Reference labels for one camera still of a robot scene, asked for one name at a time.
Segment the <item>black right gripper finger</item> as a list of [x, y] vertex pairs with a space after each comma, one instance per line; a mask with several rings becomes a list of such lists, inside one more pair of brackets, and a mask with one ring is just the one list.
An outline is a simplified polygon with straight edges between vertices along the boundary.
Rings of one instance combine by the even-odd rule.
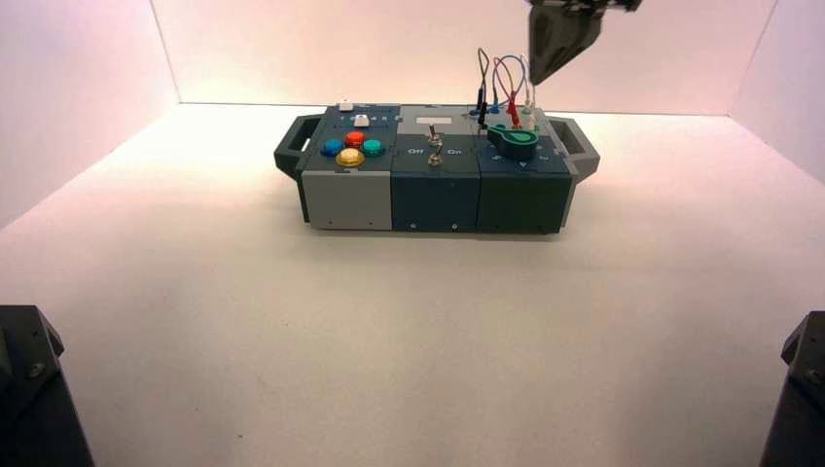
[[565, 32], [569, 37], [569, 49], [566, 53], [564, 66], [589, 48], [601, 32], [601, 17], [565, 13], [568, 17]]
[[539, 86], [565, 64], [568, 17], [561, 5], [533, 5], [528, 15], [529, 80]]

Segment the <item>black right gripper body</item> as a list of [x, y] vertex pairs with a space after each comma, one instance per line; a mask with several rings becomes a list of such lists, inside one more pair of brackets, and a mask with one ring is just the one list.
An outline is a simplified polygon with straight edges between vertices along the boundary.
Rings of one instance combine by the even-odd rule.
[[567, 13], [601, 16], [607, 10], [635, 12], [642, 4], [642, 0], [529, 0], [528, 3], [532, 7], [556, 8]]

